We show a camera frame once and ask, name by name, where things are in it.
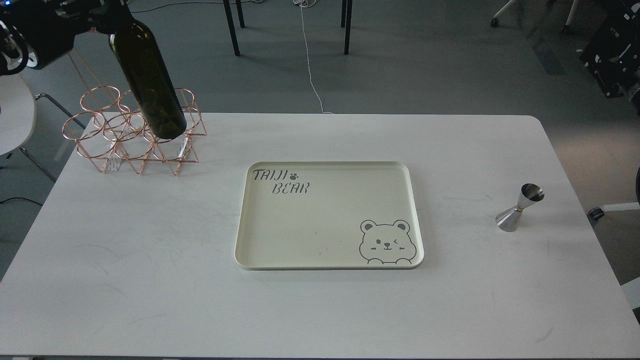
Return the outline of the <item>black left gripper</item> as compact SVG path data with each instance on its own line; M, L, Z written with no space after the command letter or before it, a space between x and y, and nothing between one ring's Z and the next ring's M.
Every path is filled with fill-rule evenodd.
M105 0L3 0L1 70L43 69L96 27Z

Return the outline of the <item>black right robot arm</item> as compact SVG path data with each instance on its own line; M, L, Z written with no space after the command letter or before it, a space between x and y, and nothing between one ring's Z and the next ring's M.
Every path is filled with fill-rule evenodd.
M636 114L640 114L640 62L638 53L630 50L615 60L617 82Z

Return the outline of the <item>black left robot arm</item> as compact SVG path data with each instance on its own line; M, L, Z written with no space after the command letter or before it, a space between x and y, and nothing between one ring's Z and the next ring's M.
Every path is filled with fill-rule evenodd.
M109 0L3 0L1 75L43 69L74 47L79 34L96 27Z

